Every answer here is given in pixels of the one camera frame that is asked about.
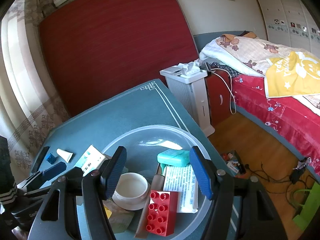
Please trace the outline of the white tube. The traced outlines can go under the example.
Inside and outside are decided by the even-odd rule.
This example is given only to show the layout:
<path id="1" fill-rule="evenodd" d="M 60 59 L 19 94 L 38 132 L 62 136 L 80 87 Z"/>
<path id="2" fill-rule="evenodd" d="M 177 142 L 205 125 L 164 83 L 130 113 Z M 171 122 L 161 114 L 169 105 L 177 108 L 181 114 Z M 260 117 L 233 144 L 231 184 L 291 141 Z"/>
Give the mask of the white tube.
<path id="1" fill-rule="evenodd" d="M 66 162 L 69 163 L 69 161 L 71 160 L 73 153 L 72 152 L 68 152 L 65 150 L 62 150 L 60 148 L 58 148 L 56 150 L 56 153 Z"/>

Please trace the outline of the white blue medicine box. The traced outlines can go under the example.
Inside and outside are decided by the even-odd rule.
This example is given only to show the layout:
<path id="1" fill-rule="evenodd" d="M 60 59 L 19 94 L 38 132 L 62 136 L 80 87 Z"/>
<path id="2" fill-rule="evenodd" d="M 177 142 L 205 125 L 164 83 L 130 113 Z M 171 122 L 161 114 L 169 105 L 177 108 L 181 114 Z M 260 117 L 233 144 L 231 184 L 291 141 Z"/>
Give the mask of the white blue medicine box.
<path id="1" fill-rule="evenodd" d="M 106 159 L 104 154 L 90 145 L 74 166 L 81 168 L 85 177 L 89 172 L 97 170 Z"/>

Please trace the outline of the blue toy brick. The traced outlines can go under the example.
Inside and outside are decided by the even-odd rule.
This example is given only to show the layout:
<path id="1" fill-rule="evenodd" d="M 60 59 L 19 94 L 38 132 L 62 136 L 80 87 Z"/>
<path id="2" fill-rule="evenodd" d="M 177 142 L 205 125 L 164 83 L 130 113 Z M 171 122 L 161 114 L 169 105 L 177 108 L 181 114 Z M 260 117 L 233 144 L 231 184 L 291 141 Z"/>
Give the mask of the blue toy brick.
<path id="1" fill-rule="evenodd" d="M 57 156 L 53 155 L 52 153 L 48 153 L 46 155 L 46 161 L 50 163 L 50 165 L 55 164 L 56 160 L 57 160 Z"/>

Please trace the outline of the white round jar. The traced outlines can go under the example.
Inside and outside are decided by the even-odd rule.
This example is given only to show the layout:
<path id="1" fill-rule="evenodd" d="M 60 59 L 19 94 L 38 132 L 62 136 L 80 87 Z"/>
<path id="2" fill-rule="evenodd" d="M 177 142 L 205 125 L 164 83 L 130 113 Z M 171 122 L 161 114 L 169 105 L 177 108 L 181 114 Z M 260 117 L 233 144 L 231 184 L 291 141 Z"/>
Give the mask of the white round jar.
<path id="1" fill-rule="evenodd" d="M 119 178 L 112 200 L 122 209 L 141 210 L 150 189 L 148 181 L 140 174 L 128 172 Z"/>

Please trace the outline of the red toy brick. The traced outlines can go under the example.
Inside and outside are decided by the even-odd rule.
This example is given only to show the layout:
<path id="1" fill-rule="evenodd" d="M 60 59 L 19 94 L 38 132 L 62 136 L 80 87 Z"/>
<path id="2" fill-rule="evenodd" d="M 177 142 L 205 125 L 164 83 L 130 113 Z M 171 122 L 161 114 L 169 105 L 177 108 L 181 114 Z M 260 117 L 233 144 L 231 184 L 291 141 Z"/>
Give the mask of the red toy brick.
<path id="1" fill-rule="evenodd" d="M 178 192 L 152 190 L 146 217 L 147 232 L 163 237 L 172 235 L 175 230 L 177 204 Z"/>

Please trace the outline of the teal soap bar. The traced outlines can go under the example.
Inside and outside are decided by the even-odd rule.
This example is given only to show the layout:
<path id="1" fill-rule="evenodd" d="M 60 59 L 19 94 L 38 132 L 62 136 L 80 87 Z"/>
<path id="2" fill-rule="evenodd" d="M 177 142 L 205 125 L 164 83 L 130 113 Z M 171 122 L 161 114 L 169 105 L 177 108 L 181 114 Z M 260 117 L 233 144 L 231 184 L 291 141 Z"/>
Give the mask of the teal soap bar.
<path id="1" fill-rule="evenodd" d="M 157 161 L 164 165 L 186 167 L 190 163 L 189 151 L 168 149 L 157 155 Z"/>

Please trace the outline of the white yellow medicine box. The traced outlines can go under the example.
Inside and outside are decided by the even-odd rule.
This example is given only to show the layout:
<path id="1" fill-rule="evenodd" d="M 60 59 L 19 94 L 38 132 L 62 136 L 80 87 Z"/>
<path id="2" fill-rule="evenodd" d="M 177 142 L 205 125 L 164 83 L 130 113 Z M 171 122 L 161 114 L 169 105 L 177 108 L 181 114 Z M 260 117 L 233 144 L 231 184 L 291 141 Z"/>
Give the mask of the white yellow medicine box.
<path id="1" fill-rule="evenodd" d="M 126 231 L 135 213 L 122 209 L 110 199 L 103 200 L 103 205 L 113 233 Z"/>

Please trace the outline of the black smartphone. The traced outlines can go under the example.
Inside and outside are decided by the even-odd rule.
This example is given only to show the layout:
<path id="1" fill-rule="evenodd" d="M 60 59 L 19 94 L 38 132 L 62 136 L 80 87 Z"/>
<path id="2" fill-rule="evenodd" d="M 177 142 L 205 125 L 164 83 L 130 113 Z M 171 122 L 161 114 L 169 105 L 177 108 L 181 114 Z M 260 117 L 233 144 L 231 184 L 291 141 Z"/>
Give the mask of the black smartphone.
<path id="1" fill-rule="evenodd" d="M 43 147 L 42 150 L 40 150 L 40 152 L 38 153 L 38 155 L 36 156 L 36 158 L 32 164 L 31 174 L 34 174 L 39 170 L 41 163 L 43 162 L 49 149 L 50 149 L 50 147 L 46 146 L 46 147 Z"/>

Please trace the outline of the teal table mat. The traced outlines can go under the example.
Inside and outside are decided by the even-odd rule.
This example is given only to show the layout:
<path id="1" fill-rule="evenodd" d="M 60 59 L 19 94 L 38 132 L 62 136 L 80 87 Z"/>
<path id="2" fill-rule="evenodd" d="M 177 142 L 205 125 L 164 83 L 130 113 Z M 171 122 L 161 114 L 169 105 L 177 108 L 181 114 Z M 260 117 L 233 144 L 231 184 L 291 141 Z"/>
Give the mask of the teal table mat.
<path id="1" fill-rule="evenodd" d="M 52 129 L 43 142 L 52 154 L 57 149 L 73 154 L 68 168 L 89 146 L 109 156 L 124 146 L 125 167 L 147 181 L 156 174 L 159 152 L 194 145 L 217 168 L 226 169 L 207 136 L 160 80 L 138 85 L 80 113 Z"/>

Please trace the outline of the small box on floor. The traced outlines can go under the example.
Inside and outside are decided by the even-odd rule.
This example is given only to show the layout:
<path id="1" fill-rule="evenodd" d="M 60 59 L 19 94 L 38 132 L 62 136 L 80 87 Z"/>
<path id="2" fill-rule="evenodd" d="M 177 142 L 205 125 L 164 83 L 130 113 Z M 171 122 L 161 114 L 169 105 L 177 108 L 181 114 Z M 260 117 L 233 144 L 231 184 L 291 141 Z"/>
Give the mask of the small box on floor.
<path id="1" fill-rule="evenodd" d="M 231 150 L 227 153 L 221 154 L 221 157 L 225 161 L 227 167 L 235 174 L 235 175 L 244 175 L 246 174 L 246 168 L 236 152 L 236 150 Z"/>

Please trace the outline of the green plastic stool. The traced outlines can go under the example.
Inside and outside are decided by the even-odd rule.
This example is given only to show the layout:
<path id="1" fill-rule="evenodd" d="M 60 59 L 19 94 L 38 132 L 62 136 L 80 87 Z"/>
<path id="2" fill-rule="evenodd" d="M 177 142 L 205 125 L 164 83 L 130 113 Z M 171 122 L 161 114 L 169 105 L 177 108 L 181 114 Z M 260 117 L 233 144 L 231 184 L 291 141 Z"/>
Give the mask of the green plastic stool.
<path id="1" fill-rule="evenodd" d="M 297 226 L 304 231 L 312 221 L 314 215 L 319 208 L 319 183 L 315 182 L 311 189 L 300 189 L 293 192 L 293 197 L 296 193 L 308 193 L 304 204 L 294 201 L 298 207 L 298 214 L 295 215 L 293 221 Z"/>

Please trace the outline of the printed paper leaflet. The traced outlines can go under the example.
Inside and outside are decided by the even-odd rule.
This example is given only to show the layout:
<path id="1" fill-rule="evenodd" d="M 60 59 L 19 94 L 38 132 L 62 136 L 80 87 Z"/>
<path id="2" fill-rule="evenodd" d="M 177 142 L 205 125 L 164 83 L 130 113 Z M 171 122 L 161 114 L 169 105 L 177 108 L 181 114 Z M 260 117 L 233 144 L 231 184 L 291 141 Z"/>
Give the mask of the printed paper leaflet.
<path id="1" fill-rule="evenodd" d="M 198 183 L 191 165 L 167 166 L 163 191 L 178 192 L 177 213 L 197 213 Z"/>

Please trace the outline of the clear plastic bowl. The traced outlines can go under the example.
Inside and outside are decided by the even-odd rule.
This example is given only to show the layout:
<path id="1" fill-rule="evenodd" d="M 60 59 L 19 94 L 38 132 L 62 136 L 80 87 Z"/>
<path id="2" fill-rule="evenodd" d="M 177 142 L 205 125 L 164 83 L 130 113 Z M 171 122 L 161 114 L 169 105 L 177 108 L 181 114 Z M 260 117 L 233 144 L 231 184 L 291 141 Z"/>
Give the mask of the clear plastic bowl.
<path id="1" fill-rule="evenodd" d="M 168 149 L 190 150 L 197 146 L 206 159 L 210 159 L 212 146 L 208 140 L 198 140 L 192 134 L 172 126 L 150 125 L 128 131 L 112 140 L 103 138 L 103 145 L 98 150 L 111 157 L 118 146 L 127 150 L 125 168 L 129 172 L 142 175 L 150 184 L 151 189 L 161 189 L 164 178 L 161 175 L 161 167 L 157 161 L 157 155 Z M 168 239 L 200 239 L 210 201 L 207 200 L 200 189 L 198 190 L 197 213 L 178 213 L 175 231 Z"/>

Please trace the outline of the patterned beige curtain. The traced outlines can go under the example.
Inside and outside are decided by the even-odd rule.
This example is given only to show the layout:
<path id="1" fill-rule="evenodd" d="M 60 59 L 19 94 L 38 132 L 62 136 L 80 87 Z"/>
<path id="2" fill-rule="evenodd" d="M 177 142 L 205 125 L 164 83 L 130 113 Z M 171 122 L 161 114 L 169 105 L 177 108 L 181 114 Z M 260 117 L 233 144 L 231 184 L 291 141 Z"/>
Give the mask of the patterned beige curtain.
<path id="1" fill-rule="evenodd" d="M 40 45 L 40 23 L 54 11 L 53 0 L 14 0 L 1 20 L 1 136 L 17 182 L 50 130 L 69 119 Z"/>

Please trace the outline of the red bed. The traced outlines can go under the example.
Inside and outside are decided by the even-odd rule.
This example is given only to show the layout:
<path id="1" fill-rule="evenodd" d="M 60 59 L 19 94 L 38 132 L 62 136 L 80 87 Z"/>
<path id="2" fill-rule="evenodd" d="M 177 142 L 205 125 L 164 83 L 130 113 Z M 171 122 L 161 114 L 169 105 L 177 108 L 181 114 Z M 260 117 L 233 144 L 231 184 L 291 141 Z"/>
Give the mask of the red bed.
<path id="1" fill-rule="evenodd" d="M 262 77 L 232 79 L 236 111 L 287 147 L 298 159 L 310 158 L 308 170 L 319 180 L 319 116 L 294 98 L 268 99 Z"/>

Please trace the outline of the red bedside cabinet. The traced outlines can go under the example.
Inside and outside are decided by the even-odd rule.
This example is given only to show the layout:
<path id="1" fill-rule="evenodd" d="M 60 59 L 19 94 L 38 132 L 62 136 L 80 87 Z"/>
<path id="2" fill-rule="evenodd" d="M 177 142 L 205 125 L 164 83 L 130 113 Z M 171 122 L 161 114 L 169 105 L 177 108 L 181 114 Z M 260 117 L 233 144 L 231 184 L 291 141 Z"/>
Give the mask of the red bedside cabinet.
<path id="1" fill-rule="evenodd" d="M 214 68 L 205 78 L 210 121 L 213 127 L 236 113 L 232 78 L 224 69 Z"/>

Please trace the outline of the white air purifier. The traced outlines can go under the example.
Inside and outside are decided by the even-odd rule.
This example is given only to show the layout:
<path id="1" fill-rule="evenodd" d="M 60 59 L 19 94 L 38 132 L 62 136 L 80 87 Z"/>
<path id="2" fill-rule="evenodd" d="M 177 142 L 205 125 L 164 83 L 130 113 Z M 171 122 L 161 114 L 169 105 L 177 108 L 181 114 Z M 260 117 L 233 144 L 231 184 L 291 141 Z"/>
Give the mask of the white air purifier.
<path id="1" fill-rule="evenodd" d="M 206 136 L 215 132 L 210 122 L 209 103 L 205 78 L 208 76 L 205 70 L 185 76 L 181 68 L 175 66 L 160 71 L 165 77 L 169 90 L 184 106 L 191 117 L 196 121 Z"/>

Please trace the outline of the red upright mattress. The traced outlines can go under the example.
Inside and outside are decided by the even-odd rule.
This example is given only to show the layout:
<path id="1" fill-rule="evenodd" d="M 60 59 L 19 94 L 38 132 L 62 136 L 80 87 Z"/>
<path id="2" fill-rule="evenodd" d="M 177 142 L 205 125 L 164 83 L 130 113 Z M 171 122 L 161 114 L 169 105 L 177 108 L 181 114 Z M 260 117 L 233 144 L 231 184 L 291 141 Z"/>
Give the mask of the red upright mattress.
<path id="1" fill-rule="evenodd" d="M 71 116 L 198 57 L 177 0 L 74 0 L 46 17 L 39 31 Z"/>

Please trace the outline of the yellow blanket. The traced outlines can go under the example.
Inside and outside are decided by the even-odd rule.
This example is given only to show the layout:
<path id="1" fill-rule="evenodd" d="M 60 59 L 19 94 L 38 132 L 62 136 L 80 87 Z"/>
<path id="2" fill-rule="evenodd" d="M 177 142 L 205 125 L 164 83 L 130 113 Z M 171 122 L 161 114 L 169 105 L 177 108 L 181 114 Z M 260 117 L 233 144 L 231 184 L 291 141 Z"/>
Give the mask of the yellow blanket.
<path id="1" fill-rule="evenodd" d="M 283 58 L 268 59 L 264 77 L 268 98 L 319 94 L 319 59 L 302 51 L 291 51 Z"/>

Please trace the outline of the white tissue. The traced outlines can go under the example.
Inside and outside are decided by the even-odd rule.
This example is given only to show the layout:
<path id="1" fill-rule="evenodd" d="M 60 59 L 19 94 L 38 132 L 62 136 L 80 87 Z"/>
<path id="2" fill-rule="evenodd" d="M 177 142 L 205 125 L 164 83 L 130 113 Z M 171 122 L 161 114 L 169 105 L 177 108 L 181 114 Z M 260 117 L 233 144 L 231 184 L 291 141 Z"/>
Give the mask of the white tissue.
<path id="1" fill-rule="evenodd" d="M 189 63 L 179 63 L 177 66 L 181 69 L 182 77 L 191 77 L 201 71 L 200 64 L 195 61 Z"/>

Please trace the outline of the floral white quilt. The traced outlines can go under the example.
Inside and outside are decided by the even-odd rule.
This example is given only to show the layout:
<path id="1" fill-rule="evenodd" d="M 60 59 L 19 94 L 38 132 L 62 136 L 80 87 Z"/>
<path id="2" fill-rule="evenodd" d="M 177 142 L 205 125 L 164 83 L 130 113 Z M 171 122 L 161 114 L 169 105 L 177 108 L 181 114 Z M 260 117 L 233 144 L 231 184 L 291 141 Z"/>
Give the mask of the floral white quilt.
<path id="1" fill-rule="evenodd" d="M 223 34 L 212 40 L 200 51 L 199 61 L 216 59 L 241 74 L 262 77 L 273 63 L 289 56 L 291 52 L 301 52 L 319 59 L 305 49 L 274 44 L 249 33 L 245 36 Z"/>

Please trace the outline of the white wardrobe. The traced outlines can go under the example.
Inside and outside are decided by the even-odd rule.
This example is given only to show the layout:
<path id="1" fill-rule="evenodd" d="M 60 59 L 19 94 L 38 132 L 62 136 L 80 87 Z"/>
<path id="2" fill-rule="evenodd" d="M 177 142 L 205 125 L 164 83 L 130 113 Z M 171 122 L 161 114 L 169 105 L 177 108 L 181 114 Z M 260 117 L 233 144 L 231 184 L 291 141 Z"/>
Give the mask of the white wardrobe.
<path id="1" fill-rule="evenodd" d="M 319 57 L 319 27 L 300 0 L 258 0 L 268 40 Z"/>

